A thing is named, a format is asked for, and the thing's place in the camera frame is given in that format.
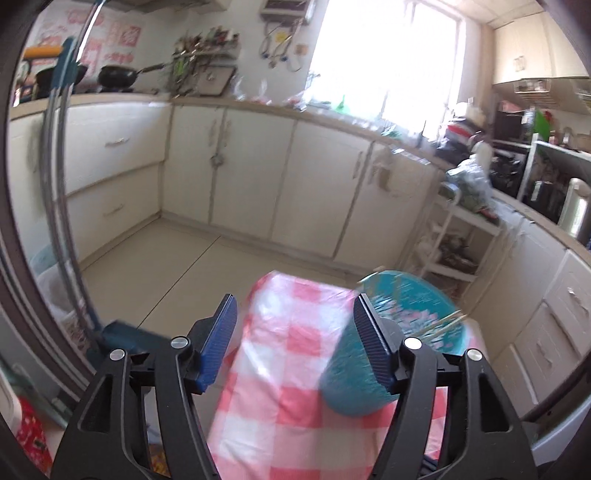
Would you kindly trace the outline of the blue perforated plastic basket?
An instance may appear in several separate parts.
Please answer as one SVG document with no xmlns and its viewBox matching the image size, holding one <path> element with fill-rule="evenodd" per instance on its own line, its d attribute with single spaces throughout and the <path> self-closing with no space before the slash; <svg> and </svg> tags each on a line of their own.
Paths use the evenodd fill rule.
<svg viewBox="0 0 591 480">
<path fill-rule="evenodd" d="M 329 408 L 349 417 L 372 414 L 394 401 L 394 378 L 375 373 L 376 367 L 384 368 L 390 362 L 384 346 L 398 348 L 412 332 L 458 310 L 441 290 L 400 271 L 367 276 L 358 292 L 372 304 L 381 334 L 361 332 L 370 323 L 349 318 L 320 380 L 322 398 Z M 417 339 L 434 350 L 458 356 L 470 343 L 464 320 L 442 335 Z"/>
</svg>

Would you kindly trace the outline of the blue broom and dustpan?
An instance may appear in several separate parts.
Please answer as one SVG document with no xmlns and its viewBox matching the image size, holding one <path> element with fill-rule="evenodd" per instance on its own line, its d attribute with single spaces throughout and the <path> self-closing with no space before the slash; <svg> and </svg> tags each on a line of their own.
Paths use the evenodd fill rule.
<svg viewBox="0 0 591 480">
<path fill-rule="evenodd" d="M 71 97 L 91 32 L 104 7 L 91 4 L 79 33 L 64 40 L 50 79 L 40 147 L 43 205 L 66 310 L 55 317 L 84 361 L 97 366 L 104 327 L 80 264 L 159 210 L 159 165 L 172 109 L 137 94 Z"/>
</svg>

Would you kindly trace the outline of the wall utensil rack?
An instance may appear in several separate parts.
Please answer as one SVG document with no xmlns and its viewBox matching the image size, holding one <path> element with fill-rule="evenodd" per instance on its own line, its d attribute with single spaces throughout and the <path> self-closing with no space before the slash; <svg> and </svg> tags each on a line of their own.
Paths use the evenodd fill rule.
<svg viewBox="0 0 591 480">
<path fill-rule="evenodd" d="M 178 39 L 169 67 L 173 96 L 221 97 L 238 72 L 240 34 L 222 26 Z"/>
</svg>

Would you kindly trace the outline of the white gas water heater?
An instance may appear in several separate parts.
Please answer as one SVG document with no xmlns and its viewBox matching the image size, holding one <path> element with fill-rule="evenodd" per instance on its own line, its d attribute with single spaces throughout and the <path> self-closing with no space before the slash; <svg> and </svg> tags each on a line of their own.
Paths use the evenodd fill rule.
<svg viewBox="0 0 591 480">
<path fill-rule="evenodd" d="M 301 21 L 308 25 L 315 13 L 315 0 L 266 0 L 259 15 L 267 22 L 293 23 Z"/>
</svg>

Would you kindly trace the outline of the black frying pan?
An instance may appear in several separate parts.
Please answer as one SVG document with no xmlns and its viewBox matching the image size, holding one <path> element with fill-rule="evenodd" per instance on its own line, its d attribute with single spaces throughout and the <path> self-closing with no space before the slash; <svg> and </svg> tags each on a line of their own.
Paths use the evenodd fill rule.
<svg viewBox="0 0 591 480">
<path fill-rule="evenodd" d="M 140 75 L 160 71 L 167 66 L 167 63 L 160 63 L 142 69 L 135 69 L 123 65 L 105 65 L 98 73 L 98 83 L 106 89 L 128 89 L 133 86 Z"/>
</svg>

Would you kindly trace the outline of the black microwave oven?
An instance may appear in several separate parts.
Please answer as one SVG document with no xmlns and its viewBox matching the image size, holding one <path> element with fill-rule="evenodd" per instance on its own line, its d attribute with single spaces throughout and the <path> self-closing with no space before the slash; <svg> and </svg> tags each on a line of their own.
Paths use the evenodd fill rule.
<svg viewBox="0 0 591 480">
<path fill-rule="evenodd" d="M 529 110 L 497 111 L 493 128 L 496 140 L 529 144 L 532 136 L 532 115 Z"/>
</svg>

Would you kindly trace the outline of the bamboo chopstick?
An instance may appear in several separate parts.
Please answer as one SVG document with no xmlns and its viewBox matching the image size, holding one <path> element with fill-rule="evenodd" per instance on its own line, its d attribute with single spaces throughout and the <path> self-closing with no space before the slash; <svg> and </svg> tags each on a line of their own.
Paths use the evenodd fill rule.
<svg viewBox="0 0 591 480">
<path fill-rule="evenodd" d="M 444 332 L 454 328 L 457 324 L 461 323 L 467 317 L 461 310 L 454 311 L 453 313 L 429 324 L 428 326 L 414 331 L 409 334 L 409 337 L 416 338 L 428 338 L 433 336 L 442 335 Z"/>
</svg>

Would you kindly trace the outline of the plastic bag of vegetables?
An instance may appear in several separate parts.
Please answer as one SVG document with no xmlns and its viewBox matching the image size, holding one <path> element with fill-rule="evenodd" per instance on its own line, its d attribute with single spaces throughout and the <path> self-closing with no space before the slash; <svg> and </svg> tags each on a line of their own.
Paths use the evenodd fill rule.
<svg viewBox="0 0 591 480">
<path fill-rule="evenodd" d="M 474 156 L 446 172 L 446 181 L 461 192 L 460 205 L 473 212 L 493 212 L 492 186 L 488 174 Z"/>
</svg>

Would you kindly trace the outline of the red white checkered tablecloth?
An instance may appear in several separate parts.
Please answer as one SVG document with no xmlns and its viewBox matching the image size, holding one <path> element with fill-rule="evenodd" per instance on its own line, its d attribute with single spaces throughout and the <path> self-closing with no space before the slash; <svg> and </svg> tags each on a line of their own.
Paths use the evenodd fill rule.
<svg viewBox="0 0 591 480">
<path fill-rule="evenodd" d="M 353 313 L 352 290 L 270 272 L 242 315 L 242 339 L 208 435 L 223 479 L 365 479 L 394 414 L 335 413 L 320 378 Z"/>
</svg>

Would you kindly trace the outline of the white rolling storage cart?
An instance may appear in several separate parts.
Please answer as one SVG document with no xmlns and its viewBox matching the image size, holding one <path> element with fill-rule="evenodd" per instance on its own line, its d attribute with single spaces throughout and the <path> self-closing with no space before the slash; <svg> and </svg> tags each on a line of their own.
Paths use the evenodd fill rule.
<svg viewBox="0 0 591 480">
<path fill-rule="evenodd" d="M 461 200 L 458 186 L 440 184 L 407 263 L 411 273 L 456 302 L 478 279 L 502 233 L 496 212 L 475 213 Z"/>
</svg>

